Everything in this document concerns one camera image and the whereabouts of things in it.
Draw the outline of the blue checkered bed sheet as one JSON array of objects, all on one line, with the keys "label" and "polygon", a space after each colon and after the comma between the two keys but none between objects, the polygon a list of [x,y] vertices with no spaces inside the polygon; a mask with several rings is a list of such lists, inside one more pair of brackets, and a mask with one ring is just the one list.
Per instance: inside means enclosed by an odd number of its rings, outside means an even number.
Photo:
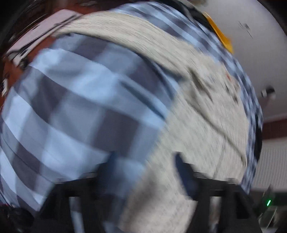
[{"label": "blue checkered bed sheet", "polygon": [[[156,24],[222,63],[238,81],[249,121],[247,167],[240,182],[223,181],[241,186],[248,195],[262,145],[263,114],[249,77],[209,22],[203,16],[196,19],[196,9],[180,1],[140,1],[108,12]],[[181,78],[111,41],[57,32],[51,46],[37,54],[10,88],[1,111],[1,229],[38,232],[38,212],[54,185],[90,177],[117,152],[104,222],[131,232],[120,226],[121,215],[166,125]],[[176,152],[172,165],[178,174]],[[197,170],[180,153],[195,172],[219,180]],[[196,209],[181,179],[180,187]],[[217,231],[220,206],[221,198],[211,197],[210,230]]]}]

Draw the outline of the white louvered closet door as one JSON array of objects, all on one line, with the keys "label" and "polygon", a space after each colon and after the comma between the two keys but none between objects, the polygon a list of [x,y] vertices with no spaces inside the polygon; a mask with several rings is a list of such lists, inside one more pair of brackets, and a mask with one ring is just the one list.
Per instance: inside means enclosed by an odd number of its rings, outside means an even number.
[{"label": "white louvered closet door", "polygon": [[266,190],[272,187],[274,191],[286,192],[286,147],[285,137],[263,141],[252,189]]}]

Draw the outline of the yellow cloth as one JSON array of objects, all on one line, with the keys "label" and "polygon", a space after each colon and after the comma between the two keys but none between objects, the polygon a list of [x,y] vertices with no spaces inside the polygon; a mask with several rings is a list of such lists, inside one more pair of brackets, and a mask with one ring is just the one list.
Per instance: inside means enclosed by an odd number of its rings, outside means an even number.
[{"label": "yellow cloth", "polygon": [[212,18],[206,12],[203,12],[203,15],[205,16],[205,18],[207,19],[207,21],[211,25],[212,29],[215,31],[215,34],[219,38],[222,45],[228,50],[228,52],[233,54],[234,48],[232,46],[231,40],[225,34],[223,34],[223,32],[219,29],[217,24],[212,20]]}]

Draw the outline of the cream plaid knit shirt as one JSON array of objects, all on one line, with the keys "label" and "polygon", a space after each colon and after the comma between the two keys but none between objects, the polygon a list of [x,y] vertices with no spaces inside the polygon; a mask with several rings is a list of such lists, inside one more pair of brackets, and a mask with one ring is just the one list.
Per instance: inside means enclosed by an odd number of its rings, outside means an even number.
[{"label": "cream plaid knit shirt", "polygon": [[121,215],[131,232],[183,232],[195,210],[183,196],[172,153],[209,177],[240,182],[247,167],[249,121],[238,81],[224,65],[145,19],[108,11],[62,27],[105,39],[151,59],[181,78],[166,125]]}]

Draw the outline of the wall bracket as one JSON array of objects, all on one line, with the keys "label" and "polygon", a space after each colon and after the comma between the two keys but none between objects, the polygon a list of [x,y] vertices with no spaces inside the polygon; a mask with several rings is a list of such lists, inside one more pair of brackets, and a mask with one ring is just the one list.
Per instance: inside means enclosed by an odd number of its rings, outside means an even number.
[{"label": "wall bracket", "polygon": [[250,29],[250,27],[248,26],[247,23],[241,23],[241,22],[239,21],[238,24],[239,24],[239,27],[240,27],[241,29],[245,30],[245,31],[248,33],[248,35],[249,35],[251,38],[253,38],[252,35],[251,35],[251,29]]}]

